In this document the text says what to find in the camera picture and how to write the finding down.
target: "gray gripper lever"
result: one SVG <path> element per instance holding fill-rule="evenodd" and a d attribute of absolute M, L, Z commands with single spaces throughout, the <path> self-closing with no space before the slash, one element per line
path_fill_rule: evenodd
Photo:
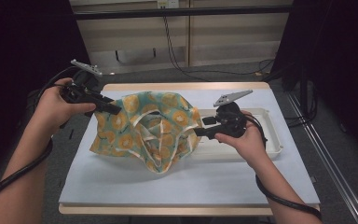
<path fill-rule="evenodd" d="M 98 70 L 97 65 L 89 65 L 86 63 L 80 63 L 76 59 L 73 59 L 71 61 L 71 64 L 73 64 L 87 72 L 90 72 L 97 77 L 101 77 L 103 75 L 103 73 L 100 70 Z"/>
<path fill-rule="evenodd" d="M 216 103 L 213 104 L 213 106 L 227 105 L 227 104 L 234 102 L 235 100 L 238 100 L 241 97 L 248 95 L 252 92 L 253 92 L 252 90 L 248 90 L 248 91 L 239 91 L 239 92 L 234 92 L 231 94 L 222 95 L 216 101 Z"/>

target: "wall socket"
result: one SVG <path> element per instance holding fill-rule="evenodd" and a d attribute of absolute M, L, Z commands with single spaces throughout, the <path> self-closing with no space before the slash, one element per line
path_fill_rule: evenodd
<path fill-rule="evenodd" d="M 179 8 L 179 0 L 158 0 L 157 8 Z"/>

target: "patterned cloth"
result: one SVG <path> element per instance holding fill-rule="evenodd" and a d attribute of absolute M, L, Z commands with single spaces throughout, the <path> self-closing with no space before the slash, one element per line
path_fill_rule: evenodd
<path fill-rule="evenodd" d="M 112 102 L 122 107 L 117 115 L 95 112 L 98 133 L 90 148 L 97 154 L 137 157 L 155 173 L 190 154 L 200 138 L 200 113 L 178 93 L 144 91 Z"/>

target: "black horizontal bar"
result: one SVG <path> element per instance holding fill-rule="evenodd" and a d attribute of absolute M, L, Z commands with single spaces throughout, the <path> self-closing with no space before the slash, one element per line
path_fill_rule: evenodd
<path fill-rule="evenodd" d="M 285 13 L 310 10 L 315 6 L 265 6 L 265 7 L 188 7 L 166 9 L 141 9 L 127 11 L 77 12 L 74 17 L 78 21 L 101 19 L 125 19 L 148 17 L 206 16 L 233 14 Z"/>

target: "hand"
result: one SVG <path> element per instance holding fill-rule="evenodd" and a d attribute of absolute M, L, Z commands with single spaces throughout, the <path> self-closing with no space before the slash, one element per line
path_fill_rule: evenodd
<path fill-rule="evenodd" d="M 55 84 L 65 85 L 71 80 L 71 78 L 63 78 Z M 51 134 L 56 133 L 60 129 L 60 126 L 74 114 L 86 113 L 94 110 L 96 107 L 95 104 L 91 103 L 66 103 L 60 95 L 61 89 L 62 87 L 55 86 L 45 90 L 33 116 L 33 119 L 40 122 L 39 127 L 46 128 Z"/>
<path fill-rule="evenodd" d="M 241 111 L 243 114 L 251 115 L 247 111 Z M 214 138 L 219 142 L 228 144 L 235 149 L 238 153 L 249 163 L 253 168 L 261 160 L 268 159 L 266 149 L 264 148 L 263 141 L 261 139 L 260 131 L 250 121 L 246 122 L 246 132 L 239 138 L 231 137 L 222 133 L 217 133 Z"/>

